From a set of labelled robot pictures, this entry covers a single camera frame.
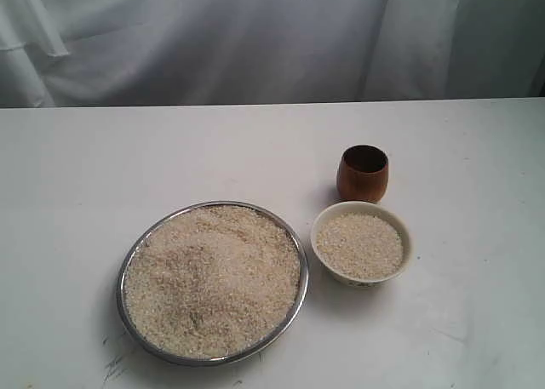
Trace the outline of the large steel rice plate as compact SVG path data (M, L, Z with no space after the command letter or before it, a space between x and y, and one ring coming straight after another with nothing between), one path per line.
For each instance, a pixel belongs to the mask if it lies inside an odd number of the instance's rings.
M167 215L126 254L119 317L147 352L184 366L234 363L293 322L308 285L292 228L250 203L211 201Z

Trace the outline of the white ceramic rice bowl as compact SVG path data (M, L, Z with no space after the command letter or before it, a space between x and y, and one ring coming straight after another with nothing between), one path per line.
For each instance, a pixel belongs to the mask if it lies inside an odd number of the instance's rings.
M404 222L373 203L329 206L314 221L310 240L314 254L331 276L353 287L397 277L412 258Z

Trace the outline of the white backdrop cloth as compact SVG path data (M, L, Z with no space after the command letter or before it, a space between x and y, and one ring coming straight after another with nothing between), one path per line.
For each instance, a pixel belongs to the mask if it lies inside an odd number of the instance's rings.
M1 0L4 107L535 96L544 0Z

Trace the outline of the brown wooden cup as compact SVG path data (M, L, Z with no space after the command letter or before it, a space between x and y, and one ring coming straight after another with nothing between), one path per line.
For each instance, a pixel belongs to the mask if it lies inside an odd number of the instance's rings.
M336 175L336 189L343 201L378 203L388 184L387 154L375 146L356 145L346 149Z

